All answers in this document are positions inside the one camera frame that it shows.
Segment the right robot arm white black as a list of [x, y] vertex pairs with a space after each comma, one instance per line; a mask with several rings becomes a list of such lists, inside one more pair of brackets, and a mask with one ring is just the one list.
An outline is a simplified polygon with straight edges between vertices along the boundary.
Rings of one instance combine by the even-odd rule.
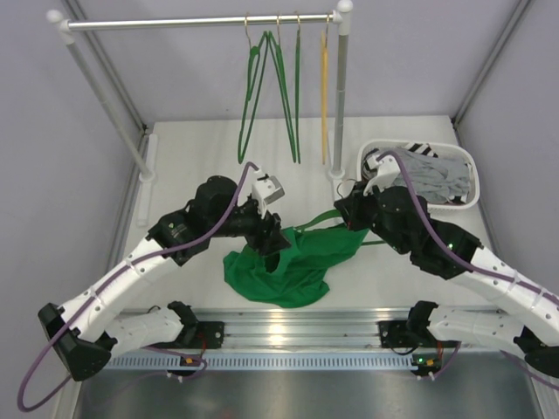
[[418, 346], [456, 341], [490, 347], [558, 376], [558, 297], [500, 260], [455, 223], [432, 218], [427, 202], [406, 187], [373, 188], [362, 182], [335, 201], [349, 230], [369, 230], [419, 270], [462, 286], [493, 303], [495, 313], [461, 311], [419, 301], [409, 311], [407, 334]]

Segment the green tank top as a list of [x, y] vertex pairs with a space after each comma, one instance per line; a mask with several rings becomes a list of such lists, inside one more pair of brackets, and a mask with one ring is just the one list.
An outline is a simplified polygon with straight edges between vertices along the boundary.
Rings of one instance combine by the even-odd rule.
[[262, 257], [245, 246], [223, 259], [224, 282], [241, 297], [281, 308], [310, 306], [329, 286], [328, 270], [351, 259], [368, 235], [338, 225], [326, 229], [284, 230], [291, 246]]

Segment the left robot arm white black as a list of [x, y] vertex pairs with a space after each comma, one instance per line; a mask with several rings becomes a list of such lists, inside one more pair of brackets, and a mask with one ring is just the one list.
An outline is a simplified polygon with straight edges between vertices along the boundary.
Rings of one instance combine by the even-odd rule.
[[144, 347], [188, 348], [198, 319], [179, 301], [121, 319], [122, 310], [158, 279], [206, 251], [214, 237], [243, 237], [258, 255], [289, 247], [278, 214], [269, 211], [284, 189], [262, 175], [243, 204], [231, 179], [215, 175], [197, 188], [182, 209], [164, 215], [110, 272], [74, 299], [45, 305], [38, 313], [53, 349], [75, 381], [98, 374], [109, 361]]

